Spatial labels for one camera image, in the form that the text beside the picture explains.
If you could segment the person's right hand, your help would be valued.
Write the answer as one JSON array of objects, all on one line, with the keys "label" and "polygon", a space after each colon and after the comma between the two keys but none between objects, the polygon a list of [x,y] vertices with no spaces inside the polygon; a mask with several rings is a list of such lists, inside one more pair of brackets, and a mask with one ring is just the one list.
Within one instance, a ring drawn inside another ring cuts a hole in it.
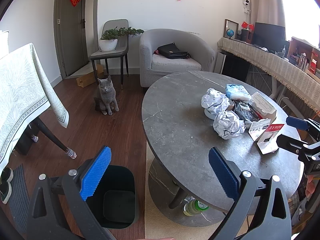
[{"label": "person's right hand", "polygon": [[315,185],[313,183],[313,176],[308,175],[305,194],[309,198],[314,193],[314,191],[315,191]]}]

